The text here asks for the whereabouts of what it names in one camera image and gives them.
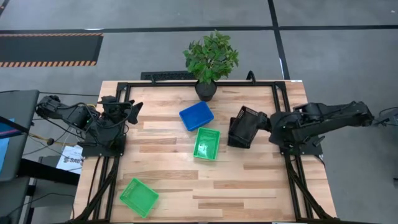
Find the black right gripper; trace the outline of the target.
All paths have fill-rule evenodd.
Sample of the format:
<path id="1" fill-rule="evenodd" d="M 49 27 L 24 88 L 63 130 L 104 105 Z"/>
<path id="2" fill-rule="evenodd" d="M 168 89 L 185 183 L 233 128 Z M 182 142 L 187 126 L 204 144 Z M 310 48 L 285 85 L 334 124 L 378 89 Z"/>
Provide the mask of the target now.
<path id="1" fill-rule="evenodd" d="M 280 131 L 280 112 L 273 113 L 270 117 L 262 111 L 255 112 L 254 115 L 257 116 L 256 124 L 252 125 L 254 129 L 260 129 L 270 133 Z"/>

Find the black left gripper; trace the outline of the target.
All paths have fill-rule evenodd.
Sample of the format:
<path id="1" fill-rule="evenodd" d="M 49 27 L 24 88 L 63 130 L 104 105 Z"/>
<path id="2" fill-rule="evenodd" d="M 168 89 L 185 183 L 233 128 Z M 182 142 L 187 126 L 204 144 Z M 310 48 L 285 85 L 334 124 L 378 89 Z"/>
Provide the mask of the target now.
<path id="1" fill-rule="evenodd" d="M 103 106 L 101 120 L 111 121 L 113 124 L 119 124 L 120 122 L 127 120 L 128 116 L 131 124 L 137 124 L 137 117 L 144 105 L 143 102 L 134 105 L 135 100 L 119 102 L 115 96 L 102 96 L 101 101 L 98 103 Z"/>

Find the green plastic basket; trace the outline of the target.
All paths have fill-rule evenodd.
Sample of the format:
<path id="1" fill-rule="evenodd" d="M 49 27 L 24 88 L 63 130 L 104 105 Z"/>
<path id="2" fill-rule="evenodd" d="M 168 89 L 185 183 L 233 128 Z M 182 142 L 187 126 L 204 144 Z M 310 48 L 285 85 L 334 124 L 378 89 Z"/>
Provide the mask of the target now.
<path id="1" fill-rule="evenodd" d="M 120 201 L 146 218 L 159 199 L 159 194 L 137 178 L 133 178 L 119 196 Z"/>
<path id="2" fill-rule="evenodd" d="M 215 129 L 198 128 L 193 156 L 215 161 L 218 155 L 221 133 Z"/>

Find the blue plastic basket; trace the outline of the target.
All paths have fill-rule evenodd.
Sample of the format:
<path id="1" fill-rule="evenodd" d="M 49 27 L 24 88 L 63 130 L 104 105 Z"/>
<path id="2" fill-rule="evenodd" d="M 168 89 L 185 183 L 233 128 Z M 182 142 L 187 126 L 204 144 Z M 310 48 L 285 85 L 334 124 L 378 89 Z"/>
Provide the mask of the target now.
<path id="1" fill-rule="evenodd" d="M 194 131 L 214 119 L 214 115 L 205 101 L 181 110 L 179 116 L 188 131 Z"/>

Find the black power strip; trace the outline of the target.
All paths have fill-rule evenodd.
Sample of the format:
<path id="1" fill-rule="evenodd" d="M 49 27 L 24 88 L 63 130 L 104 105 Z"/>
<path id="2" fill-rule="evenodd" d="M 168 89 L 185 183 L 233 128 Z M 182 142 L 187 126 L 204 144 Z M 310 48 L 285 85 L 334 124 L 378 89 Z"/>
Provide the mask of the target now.
<path id="1" fill-rule="evenodd" d="M 192 73 L 187 71 L 168 71 L 168 72 L 142 72 L 141 80 L 194 80 L 195 77 Z"/>

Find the green potted plant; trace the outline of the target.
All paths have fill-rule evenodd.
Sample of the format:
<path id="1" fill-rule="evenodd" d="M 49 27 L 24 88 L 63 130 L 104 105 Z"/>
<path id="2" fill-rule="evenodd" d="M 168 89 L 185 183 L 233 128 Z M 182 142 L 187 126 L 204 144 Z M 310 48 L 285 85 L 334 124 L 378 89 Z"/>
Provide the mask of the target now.
<path id="1" fill-rule="evenodd" d="M 201 40 L 190 42 L 183 51 L 185 67 L 197 80 L 195 91 L 202 101 L 210 101 L 217 91 L 216 82 L 228 78 L 239 66 L 239 52 L 231 46 L 230 39 L 214 30 Z"/>

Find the white printed paper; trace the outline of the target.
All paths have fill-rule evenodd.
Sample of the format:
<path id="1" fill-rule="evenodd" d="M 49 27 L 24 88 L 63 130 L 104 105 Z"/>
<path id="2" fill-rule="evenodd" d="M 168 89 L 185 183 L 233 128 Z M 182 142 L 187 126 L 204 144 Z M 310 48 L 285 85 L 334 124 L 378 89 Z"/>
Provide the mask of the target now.
<path id="1" fill-rule="evenodd" d="M 56 168 L 80 175 L 84 161 L 82 150 L 80 146 L 65 146 Z"/>

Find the black hazard-striped floor mat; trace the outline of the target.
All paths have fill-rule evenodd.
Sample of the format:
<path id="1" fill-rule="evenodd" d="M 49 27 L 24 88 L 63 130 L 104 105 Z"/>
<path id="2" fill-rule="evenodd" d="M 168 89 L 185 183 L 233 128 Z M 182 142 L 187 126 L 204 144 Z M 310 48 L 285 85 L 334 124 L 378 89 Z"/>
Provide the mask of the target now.
<path id="1" fill-rule="evenodd" d="M 0 68 L 95 66 L 101 33 L 0 34 Z"/>

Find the grey cart top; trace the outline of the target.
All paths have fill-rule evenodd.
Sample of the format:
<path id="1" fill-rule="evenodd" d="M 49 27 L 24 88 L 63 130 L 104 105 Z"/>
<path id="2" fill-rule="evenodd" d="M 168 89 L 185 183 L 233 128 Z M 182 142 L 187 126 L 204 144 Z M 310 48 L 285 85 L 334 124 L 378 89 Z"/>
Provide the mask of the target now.
<path id="1" fill-rule="evenodd" d="M 9 91 L 0 93 L 0 116 L 29 129 L 34 116 L 38 90 Z M 27 134 L 10 137 L 4 159 L 0 152 L 0 182 L 9 181 L 17 177 L 22 153 L 27 141 Z"/>

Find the black floor stand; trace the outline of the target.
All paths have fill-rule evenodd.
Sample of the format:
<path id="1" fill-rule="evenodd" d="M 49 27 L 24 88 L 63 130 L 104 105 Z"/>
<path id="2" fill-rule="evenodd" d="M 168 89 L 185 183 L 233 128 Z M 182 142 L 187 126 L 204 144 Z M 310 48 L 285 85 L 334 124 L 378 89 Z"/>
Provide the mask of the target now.
<path id="1" fill-rule="evenodd" d="M 398 127 L 398 106 L 386 108 L 379 112 L 379 116 L 373 120 L 373 126 Z"/>

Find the blue screen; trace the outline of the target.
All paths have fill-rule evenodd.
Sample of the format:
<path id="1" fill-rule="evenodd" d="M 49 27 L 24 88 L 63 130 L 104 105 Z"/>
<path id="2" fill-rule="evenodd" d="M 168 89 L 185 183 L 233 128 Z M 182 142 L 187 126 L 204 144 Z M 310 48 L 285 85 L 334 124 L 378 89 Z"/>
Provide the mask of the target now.
<path id="1" fill-rule="evenodd" d="M 0 122 L 0 172 L 2 171 L 2 167 L 4 164 L 9 139 L 13 134 L 18 132 L 19 131 L 17 129 L 14 129 L 7 124 Z"/>

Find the black aluminium table frame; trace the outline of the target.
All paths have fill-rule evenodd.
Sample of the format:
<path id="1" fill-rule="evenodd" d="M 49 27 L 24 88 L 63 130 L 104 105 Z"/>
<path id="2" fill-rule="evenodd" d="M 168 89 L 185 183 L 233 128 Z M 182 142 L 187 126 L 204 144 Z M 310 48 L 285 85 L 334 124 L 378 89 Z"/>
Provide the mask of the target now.
<path id="1" fill-rule="evenodd" d="M 194 82 L 105 81 L 100 95 L 143 104 L 138 123 L 127 132 L 115 183 L 103 195 L 95 216 L 112 223 L 142 218 L 120 201 L 124 188 L 139 179 L 159 194 L 145 222 L 293 222 L 314 217 L 309 202 L 288 178 L 279 148 L 259 131 L 249 149 L 227 144 L 230 118 L 242 106 L 272 114 L 307 102 L 300 81 L 228 80 L 219 82 L 209 102 L 207 128 L 221 133 L 217 158 L 194 157 L 196 132 L 179 113 L 199 99 Z"/>

